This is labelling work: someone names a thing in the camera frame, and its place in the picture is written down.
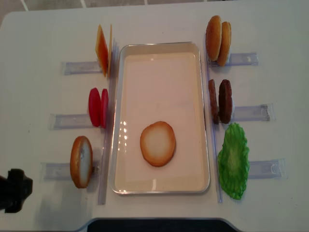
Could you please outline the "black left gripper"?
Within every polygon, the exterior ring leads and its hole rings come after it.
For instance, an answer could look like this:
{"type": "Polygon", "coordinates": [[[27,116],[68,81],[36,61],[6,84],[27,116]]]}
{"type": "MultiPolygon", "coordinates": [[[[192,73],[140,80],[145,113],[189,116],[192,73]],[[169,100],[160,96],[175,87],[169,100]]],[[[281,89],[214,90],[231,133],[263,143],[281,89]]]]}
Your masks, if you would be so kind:
{"type": "Polygon", "coordinates": [[[0,177],[0,209],[5,213],[17,213],[32,193],[33,180],[21,169],[11,169],[7,178],[0,177]]]}

